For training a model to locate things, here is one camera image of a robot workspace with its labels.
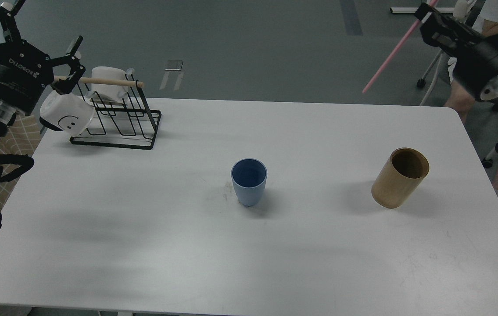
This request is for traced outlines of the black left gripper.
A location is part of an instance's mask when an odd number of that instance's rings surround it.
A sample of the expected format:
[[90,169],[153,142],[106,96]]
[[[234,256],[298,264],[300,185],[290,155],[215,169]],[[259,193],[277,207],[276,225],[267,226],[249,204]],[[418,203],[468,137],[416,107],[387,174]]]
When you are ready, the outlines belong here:
[[[70,94],[86,68],[77,56],[83,36],[79,35],[62,57],[50,56],[23,41],[15,16],[24,0],[0,5],[0,24],[5,43],[0,43],[0,101],[29,116],[32,114],[46,86],[50,84],[60,95]],[[64,79],[54,79],[53,68],[67,65],[70,68]]]

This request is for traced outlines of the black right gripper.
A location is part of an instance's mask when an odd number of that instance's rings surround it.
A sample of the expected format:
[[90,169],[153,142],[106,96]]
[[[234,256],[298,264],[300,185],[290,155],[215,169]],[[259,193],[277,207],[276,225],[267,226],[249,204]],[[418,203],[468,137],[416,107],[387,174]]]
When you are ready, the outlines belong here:
[[498,35],[484,39],[429,4],[421,4],[415,18],[425,44],[457,55],[454,80],[477,101],[498,99]]

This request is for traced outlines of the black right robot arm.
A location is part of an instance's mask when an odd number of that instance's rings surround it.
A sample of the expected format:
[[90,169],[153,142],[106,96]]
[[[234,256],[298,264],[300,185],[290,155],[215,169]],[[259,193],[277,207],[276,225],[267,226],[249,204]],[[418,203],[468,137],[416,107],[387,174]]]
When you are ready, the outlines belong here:
[[446,62],[459,57],[459,81],[478,102],[491,103],[498,112],[498,36],[484,38],[472,28],[483,6],[483,0],[458,0],[454,8],[423,2],[413,12],[421,22],[423,41],[440,49],[429,66],[435,72],[426,96],[438,79],[450,83]]

